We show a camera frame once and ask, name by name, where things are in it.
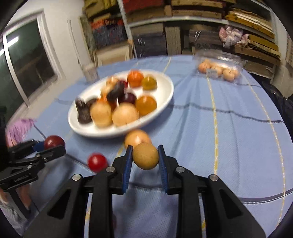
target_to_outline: blue tablecloth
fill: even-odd
[[[103,78],[134,68],[164,72],[174,83],[168,107],[142,128],[154,146],[163,144],[167,155],[196,175],[218,174],[270,235],[293,201],[293,146],[262,87],[246,71],[235,83],[207,79],[196,72],[191,56],[130,60],[100,67],[98,74]],[[104,154],[111,164],[125,152],[124,137],[92,139],[71,130],[69,107],[88,86],[83,78],[67,88],[37,119],[36,127],[45,136],[63,137],[67,153],[76,158],[59,158],[40,172],[32,184],[39,209],[73,174],[92,175],[85,166],[91,153]],[[42,136],[33,128],[27,138]],[[116,237],[175,237],[177,199],[162,190],[158,166],[144,171],[133,164],[127,193],[113,197]]]

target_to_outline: orange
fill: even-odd
[[[140,87],[144,76],[139,70],[132,70],[127,76],[127,82],[131,88]]]

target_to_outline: white plate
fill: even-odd
[[[161,72],[154,70],[141,70],[141,72],[144,76],[148,74],[154,76],[154,78],[157,80],[157,89],[152,91],[143,91],[141,87],[138,89],[133,89],[133,91],[137,98],[139,98],[139,96],[142,94],[152,95],[157,101],[157,109],[155,111],[125,126],[116,127],[112,125],[110,127],[100,129],[93,123],[85,125],[80,124],[77,120],[77,109],[75,103],[73,102],[68,112],[68,122],[72,130],[80,135],[87,137],[115,137],[126,134],[133,129],[140,128],[155,119],[170,102],[174,92],[174,85],[172,80]],[[115,75],[126,80],[128,73],[129,71],[124,71]],[[100,90],[103,86],[106,85],[107,79],[108,77],[103,78],[95,84],[91,85],[86,90],[84,90],[79,95],[79,97],[85,101],[88,101],[93,97],[99,97]]]

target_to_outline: plastic container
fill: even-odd
[[[84,76],[86,77],[87,82],[94,82],[100,79],[94,63],[83,65],[82,71],[84,73]]]
[[[194,60],[197,72],[209,78],[233,82],[241,77],[243,64],[237,55],[220,50],[200,50]]]

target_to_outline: orange tomato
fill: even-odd
[[[97,100],[97,102],[108,103],[112,111],[114,111],[117,106],[117,102],[108,102],[106,96],[101,97],[100,99]]]
[[[137,88],[141,86],[143,78],[144,76],[140,71],[132,70],[127,76],[127,82],[131,88]]]

